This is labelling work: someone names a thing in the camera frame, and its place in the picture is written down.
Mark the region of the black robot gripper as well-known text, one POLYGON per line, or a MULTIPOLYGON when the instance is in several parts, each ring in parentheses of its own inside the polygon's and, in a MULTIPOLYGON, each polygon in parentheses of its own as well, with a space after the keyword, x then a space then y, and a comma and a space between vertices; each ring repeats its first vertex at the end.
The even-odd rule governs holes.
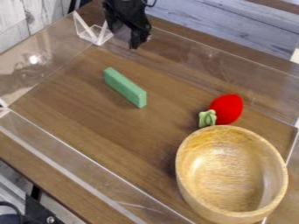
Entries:
POLYGON ((108 29, 130 28, 129 48, 136 49, 151 38, 151 23, 145 15, 147 0, 102 0, 108 29))

